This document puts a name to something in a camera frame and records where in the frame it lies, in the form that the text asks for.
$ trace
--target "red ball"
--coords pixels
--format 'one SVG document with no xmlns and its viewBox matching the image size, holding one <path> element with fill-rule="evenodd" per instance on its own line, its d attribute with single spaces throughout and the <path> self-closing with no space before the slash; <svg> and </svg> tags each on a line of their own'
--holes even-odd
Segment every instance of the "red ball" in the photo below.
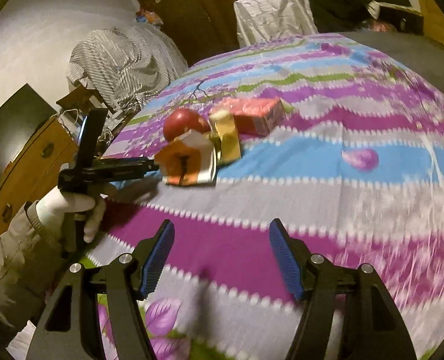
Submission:
<svg viewBox="0 0 444 360">
<path fill-rule="evenodd" d="M 180 108 L 173 111 L 165 120 L 163 136 L 170 142 L 189 130 L 205 133 L 209 132 L 211 127 L 207 123 L 207 120 L 197 112 L 187 108 Z"/>
</svg>

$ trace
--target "bedsheet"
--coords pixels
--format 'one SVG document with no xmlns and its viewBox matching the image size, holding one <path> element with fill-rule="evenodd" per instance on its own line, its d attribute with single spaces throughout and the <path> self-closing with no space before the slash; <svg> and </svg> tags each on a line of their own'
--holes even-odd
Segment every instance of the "bedsheet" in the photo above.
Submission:
<svg viewBox="0 0 444 360">
<path fill-rule="evenodd" d="M 418 358 L 444 338 L 444 95 L 385 54 L 338 34 L 277 40 L 195 64 L 120 133 L 107 157 L 152 156 L 177 107 L 206 115 L 228 95 L 280 97 L 287 118 L 215 186 L 152 174 L 108 202 L 87 265 L 110 262 L 166 218 L 175 244 L 140 310 L 159 359 L 283 359 L 302 315 L 268 238 L 280 218 L 335 264 L 372 264 Z M 100 317 L 108 359 L 106 299 Z M 334 314 L 327 359 L 337 356 Z"/>
</svg>

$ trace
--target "jacket sleeve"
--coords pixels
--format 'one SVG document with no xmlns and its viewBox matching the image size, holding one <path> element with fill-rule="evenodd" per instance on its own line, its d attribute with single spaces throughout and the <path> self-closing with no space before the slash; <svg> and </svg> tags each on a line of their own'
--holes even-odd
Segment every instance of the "jacket sleeve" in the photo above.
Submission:
<svg viewBox="0 0 444 360">
<path fill-rule="evenodd" d="M 64 265 L 60 240 L 45 231 L 27 203 L 0 236 L 0 347 L 41 309 L 44 293 Z"/>
</svg>

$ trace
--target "person's hand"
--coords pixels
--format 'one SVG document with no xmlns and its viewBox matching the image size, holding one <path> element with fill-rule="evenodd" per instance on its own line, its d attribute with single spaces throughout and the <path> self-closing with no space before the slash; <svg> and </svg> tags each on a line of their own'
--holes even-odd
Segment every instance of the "person's hand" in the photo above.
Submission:
<svg viewBox="0 0 444 360">
<path fill-rule="evenodd" d="M 55 187 L 37 203 L 35 209 L 40 223 L 57 238 L 61 237 L 62 222 L 66 213 L 92 210 L 84 226 L 84 241 L 89 243 L 99 230 L 106 208 L 101 194 L 111 196 L 115 192 L 115 186 L 109 183 L 91 186 L 87 195 L 60 192 L 59 188 Z"/>
</svg>

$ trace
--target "metal screw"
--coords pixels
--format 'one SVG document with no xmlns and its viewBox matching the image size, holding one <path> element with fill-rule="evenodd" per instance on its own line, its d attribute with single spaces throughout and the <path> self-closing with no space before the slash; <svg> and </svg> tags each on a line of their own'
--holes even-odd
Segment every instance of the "metal screw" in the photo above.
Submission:
<svg viewBox="0 0 444 360">
<path fill-rule="evenodd" d="M 132 261 L 132 255 L 129 254 L 129 253 L 122 254 L 122 255 L 119 257 L 119 261 L 120 261 L 122 264 L 128 264 L 129 262 Z"/>
<path fill-rule="evenodd" d="M 75 264 L 72 264 L 69 269 L 70 272 L 76 274 L 78 271 L 82 269 L 82 266 L 78 262 L 76 262 Z"/>
<path fill-rule="evenodd" d="M 310 256 L 310 261 L 312 261 L 314 264 L 322 264 L 324 262 L 324 257 L 320 254 L 313 254 Z"/>
<path fill-rule="evenodd" d="M 371 274 L 374 272 L 374 267 L 370 264 L 362 264 L 361 266 L 362 272 L 365 272 L 366 274 Z"/>
</svg>

